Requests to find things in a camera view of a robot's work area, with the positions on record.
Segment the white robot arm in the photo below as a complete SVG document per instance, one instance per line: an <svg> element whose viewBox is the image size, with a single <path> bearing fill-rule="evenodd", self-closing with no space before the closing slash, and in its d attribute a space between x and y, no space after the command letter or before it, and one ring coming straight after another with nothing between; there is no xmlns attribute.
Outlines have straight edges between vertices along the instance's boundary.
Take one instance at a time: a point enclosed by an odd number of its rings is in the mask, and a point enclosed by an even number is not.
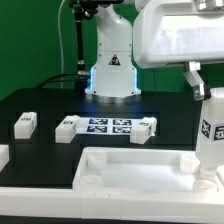
<svg viewBox="0 0 224 224"><path fill-rule="evenodd" d="M224 62L224 0L70 0L74 13L97 23L97 61L88 98L123 103L141 94L140 68L183 66L196 100L211 97L198 74Z"/></svg>

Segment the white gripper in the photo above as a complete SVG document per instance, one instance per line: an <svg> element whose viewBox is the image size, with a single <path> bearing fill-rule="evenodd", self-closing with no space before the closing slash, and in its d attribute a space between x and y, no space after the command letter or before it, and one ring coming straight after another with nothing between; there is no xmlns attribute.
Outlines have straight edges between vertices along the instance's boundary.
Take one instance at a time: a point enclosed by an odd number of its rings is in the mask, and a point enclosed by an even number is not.
<svg viewBox="0 0 224 224"><path fill-rule="evenodd" d="M198 11L194 0L150 0L134 21L133 54L141 68L187 62L183 75L194 99L207 100L199 62L224 60L224 10Z"/></svg>

